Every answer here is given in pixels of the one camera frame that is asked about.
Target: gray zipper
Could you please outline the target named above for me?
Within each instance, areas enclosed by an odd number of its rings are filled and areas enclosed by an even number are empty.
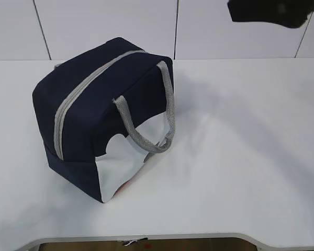
[[[78,84],[73,91],[66,97],[66,99],[59,106],[55,116],[54,116],[54,132],[53,132],[53,142],[54,149],[57,153],[59,159],[64,160],[63,157],[63,148],[62,148],[62,132],[64,126],[64,119],[67,111],[72,106],[72,104],[77,100],[79,95],[86,89],[86,87],[97,77],[104,73],[110,66],[119,61],[120,59],[134,54],[134,53],[146,53],[143,50],[137,51],[127,51],[126,53],[114,58],[108,63],[104,64],[100,68],[96,69],[93,73],[91,73],[86,79],[84,79],[80,84]]]

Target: floor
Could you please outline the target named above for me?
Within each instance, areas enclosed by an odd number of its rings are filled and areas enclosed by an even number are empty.
[[[40,251],[257,251],[238,238],[146,240],[124,246],[123,242],[72,242],[43,244]]]

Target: insulated bag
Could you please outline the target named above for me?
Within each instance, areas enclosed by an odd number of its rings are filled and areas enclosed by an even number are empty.
[[[122,38],[60,64],[32,98],[50,168],[100,202],[175,133],[172,60]]]

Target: gray handle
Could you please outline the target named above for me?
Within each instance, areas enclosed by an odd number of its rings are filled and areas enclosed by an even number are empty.
[[[161,61],[157,64],[157,67],[161,70],[163,83],[165,87],[165,95],[166,95],[166,118],[170,126],[169,132],[165,136],[165,143],[161,146],[153,144],[151,141],[143,137],[134,127],[134,124],[131,119],[129,107],[124,96],[118,97],[116,100],[113,100],[116,105],[121,118],[124,122],[124,125],[128,131],[128,134],[132,137],[134,142],[150,153],[163,153],[167,149],[170,148],[173,140],[173,136],[176,128],[176,120],[175,120],[175,110],[174,110],[174,95],[173,88],[170,78],[169,69],[167,68],[167,64],[164,61]]]

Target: table surface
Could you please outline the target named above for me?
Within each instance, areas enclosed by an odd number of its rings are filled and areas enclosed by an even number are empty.
[[[177,132],[101,204],[47,166],[31,92],[61,61],[0,61],[0,251],[240,237],[314,249],[314,59],[174,62]]]

